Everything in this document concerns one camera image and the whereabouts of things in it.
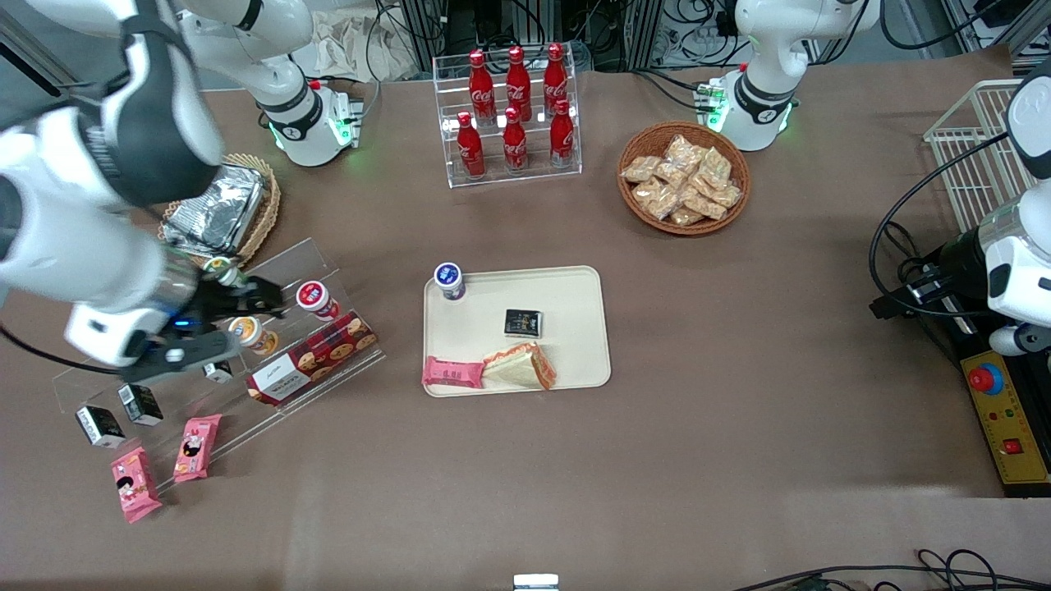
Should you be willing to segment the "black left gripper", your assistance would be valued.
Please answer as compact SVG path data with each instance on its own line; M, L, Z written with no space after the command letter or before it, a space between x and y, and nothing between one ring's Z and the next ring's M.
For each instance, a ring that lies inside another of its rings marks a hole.
M901 285L892 291L874 278L879 298L870 303L870 312L877 319L990 314L986 262L977 231L961 233L929 254L908 254L898 264L897 277Z

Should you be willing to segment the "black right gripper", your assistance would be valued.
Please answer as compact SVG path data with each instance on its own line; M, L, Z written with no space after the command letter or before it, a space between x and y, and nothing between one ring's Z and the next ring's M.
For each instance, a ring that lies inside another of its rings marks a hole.
M240 313L248 317L285 318L281 305L247 300L284 300L282 288L266 279L249 279L244 286L225 286L213 279L200 277L195 284L195 333L214 332L215 323Z

